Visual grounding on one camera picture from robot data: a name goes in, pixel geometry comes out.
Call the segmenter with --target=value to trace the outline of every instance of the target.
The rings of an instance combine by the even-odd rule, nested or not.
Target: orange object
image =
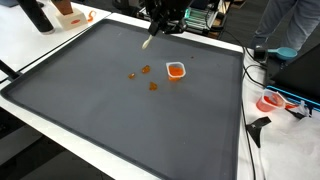
[[[284,108],[285,102],[277,92],[265,89],[256,106],[262,112],[270,112],[274,109]]]
[[[158,89],[158,85],[154,82],[150,82],[150,85],[149,85],[149,90],[150,91],[155,91]]]
[[[135,76],[136,76],[136,75],[135,75],[134,73],[131,73],[131,74],[128,75],[128,78],[129,78],[129,79],[133,79]]]
[[[76,20],[72,21],[71,24],[77,24],[80,21],[81,21],[80,19],[76,19]]]
[[[146,73],[150,72],[150,66],[146,65],[145,67],[142,68],[141,72],[143,74],[146,74]]]
[[[286,109],[293,109],[298,107],[299,105],[297,104],[291,104],[291,103],[286,103]]]
[[[183,75],[183,69],[180,67],[175,67],[175,66],[169,66],[169,73],[172,76],[182,76]],[[170,81],[176,81],[181,79],[181,77],[171,77],[169,76]]]
[[[95,11],[90,11],[90,13],[89,13],[89,19],[88,19],[88,22],[92,22],[93,21],[93,18],[96,16],[96,12]]]

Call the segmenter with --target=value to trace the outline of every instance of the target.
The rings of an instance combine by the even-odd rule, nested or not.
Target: gray mat
[[[1,93],[160,178],[236,179],[242,54],[160,33],[143,51],[147,37],[104,20]],[[170,82],[175,61],[187,75]]]

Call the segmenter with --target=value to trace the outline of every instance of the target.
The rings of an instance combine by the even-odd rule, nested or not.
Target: white table
[[[0,59],[15,71],[111,14],[107,11],[72,3],[72,6],[82,11],[87,18],[91,10],[97,14],[88,25],[64,31],[54,16],[57,9],[51,1],[40,1],[45,4],[42,9],[55,28],[55,32],[51,35],[42,35],[20,6],[13,8],[0,6]],[[6,77],[6,74],[0,72],[0,81]]]
[[[127,24],[132,24],[135,26],[147,28],[149,26],[148,22],[130,18],[127,16],[123,16],[120,14],[112,14],[107,17],[107,19],[112,19],[116,21],[120,21]],[[209,39],[206,37],[194,35],[191,33],[184,33],[180,35],[176,35],[181,38],[189,39],[192,41],[198,41],[205,44],[213,45],[213,46],[219,46],[225,49],[230,49],[238,52],[242,52],[242,48],[233,44],[221,42],[218,40]],[[38,49],[44,44],[52,44],[55,43],[55,41],[45,41],[45,43],[42,44],[35,44],[34,49]],[[42,50],[42,53],[38,53],[38,56],[36,54],[32,55],[33,59],[41,56],[44,54],[44,50]],[[32,64],[30,67],[26,68],[22,72],[28,71],[30,68],[34,67],[38,63],[40,63],[42,60],[44,60],[46,57],[48,57],[50,54],[46,55],[39,61]],[[249,58],[245,59],[245,65],[249,65],[254,63]],[[252,73],[253,78],[255,79],[262,79],[264,74],[257,69],[250,69],[250,72]],[[0,89],[8,85],[10,82],[5,81],[0,85]],[[243,83],[243,95],[244,95],[244,106],[246,110],[246,117],[247,121],[252,122],[255,119],[265,116],[265,114],[260,113],[255,108],[255,102],[260,96],[260,92],[262,91],[261,88],[257,88],[254,84],[249,82],[248,80],[245,80]],[[12,113],[16,117],[20,118],[25,123],[29,124],[36,130],[40,131],[44,135],[48,136],[49,138],[53,139],[60,145],[64,146],[66,149],[70,150],[74,154],[78,155],[85,161],[89,162],[93,166],[97,167],[98,169],[102,170],[104,173],[108,174],[109,176],[115,178],[115,179],[158,179],[154,175],[140,169],[139,167],[109,153],[108,151],[90,143],[89,141],[82,139],[78,137],[77,135],[74,135],[67,130],[64,130],[63,128],[60,128],[59,126],[33,114],[30,113],[8,101],[0,97],[0,106],[3,107],[8,112]],[[248,151],[248,145],[246,136],[244,133],[244,127],[241,120],[241,126],[240,126],[240,139],[239,139],[239,159],[238,159],[238,179],[252,179],[252,169],[251,169],[251,160],[249,156]],[[255,148],[255,145],[253,141],[251,141],[252,147],[253,147],[253,156],[254,156],[254,162],[256,163],[256,173],[257,173],[257,179],[263,179],[263,174],[261,170],[261,163],[260,163],[260,156],[257,148]]]

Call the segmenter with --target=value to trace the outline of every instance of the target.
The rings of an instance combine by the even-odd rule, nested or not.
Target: floor
[[[111,0],[84,1],[86,1],[87,5],[92,7],[104,9],[111,12],[121,13],[121,11],[115,9],[112,6]],[[266,6],[267,2],[268,0],[247,0],[246,4],[241,9],[231,9],[228,14],[226,29],[229,32],[231,32],[234,36],[236,36],[243,44],[248,45],[255,29],[257,28],[260,17],[263,13],[264,7]],[[279,26],[274,35],[270,38],[270,47],[276,47],[279,43],[282,34],[285,32],[289,18],[290,14],[283,20],[283,23]],[[221,40],[234,44],[237,43],[226,33],[222,36]],[[301,54],[305,53],[306,51],[317,45],[319,43],[319,40],[320,27],[318,27],[307,40],[307,42],[301,49]],[[4,112],[1,109],[0,118],[0,124],[6,125],[0,126],[0,139],[1,137],[5,136],[11,131],[24,125],[24,123],[22,123],[20,120]],[[66,172],[63,171],[63,169],[70,170],[70,167],[77,166],[75,165],[75,162],[78,162],[78,165],[80,163],[79,167],[87,167],[85,169],[88,170],[88,173],[83,177],[90,176],[90,179],[112,179],[45,136],[38,140],[35,144],[30,146],[28,149],[26,149],[24,152],[17,155],[15,158],[9,160],[7,163],[3,165],[0,165],[0,179],[15,180],[21,179],[22,177],[25,177],[25,179],[34,179],[36,175],[38,175],[36,177],[42,177],[43,173],[41,172],[47,172],[46,169],[50,169],[50,167],[55,167],[56,164],[64,164],[66,167],[68,166],[68,168],[58,168],[55,171],[55,174],[59,174],[59,171],[60,174],[64,174]],[[68,172],[69,173],[67,174],[70,175],[68,175],[70,179],[72,175],[72,173],[70,174],[70,172],[73,171],[70,170]]]

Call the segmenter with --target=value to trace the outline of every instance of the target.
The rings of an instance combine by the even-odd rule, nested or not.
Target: black cable
[[[248,69],[249,69],[250,67],[254,67],[254,66],[259,67],[259,68],[261,68],[261,69],[266,69],[264,66],[259,66],[259,65],[255,65],[255,64],[250,65],[250,66],[248,66],[248,67],[243,66],[244,75],[247,75],[248,78],[249,78],[252,82],[254,82],[254,83],[262,86],[263,88],[265,88],[266,85],[264,85],[264,84],[262,84],[262,83],[260,83],[260,82],[258,82],[258,81],[256,81],[256,80],[254,80],[254,79],[251,77],[251,75],[249,74]]]
[[[209,25],[208,25],[208,15],[209,15],[209,12],[210,12],[210,8],[208,9],[206,16],[204,17],[204,21],[205,21],[205,23],[206,23],[207,28],[208,28],[209,31],[210,31],[210,30],[211,30],[211,27],[209,27]]]
[[[236,38],[233,34],[231,34],[230,32],[228,32],[227,30],[225,30],[225,32],[228,33],[234,40],[236,40],[236,41],[239,43],[240,46],[244,47],[244,49],[246,50],[246,52],[248,53],[248,55],[252,58],[252,60],[254,60],[254,62],[257,62],[257,63],[261,64],[260,62],[258,62],[258,61],[255,60],[255,58],[253,57],[253,55],[249,52],[248,48],[245,47],[238,38]]]
[[[241,106],[242,106],[242,116],[243,116],[243,122],[244,122],[244,128],[245,128],[245,133],[247,136],[247,141],[248,141],[248,148],[249,148],[249,152],[250,152],[250,158],[251,158],[251,165],[252,165],[252,173],[253,173],[253,180],[256,180],[256,168],[253,162],[253,156],[252,156],[252,151],[251,151],[251,145],[250,145],[250,140],[249,140],[249,135],[248,135],[248,131],[246,128],[246,124],[247,124],[247,120],[246,120],[246,115],[244,113],[244,106],[243,106],[243,99],[241,102]]]
[[[294,117],[296,117],[299,120],[306,117],[305,115],[303,115],[303,114],[301,114],[299,112],[293,112],[293,111],[291,111],[289,109],[285,109],[285,110],[288,111],[290,114],[292,114]]]

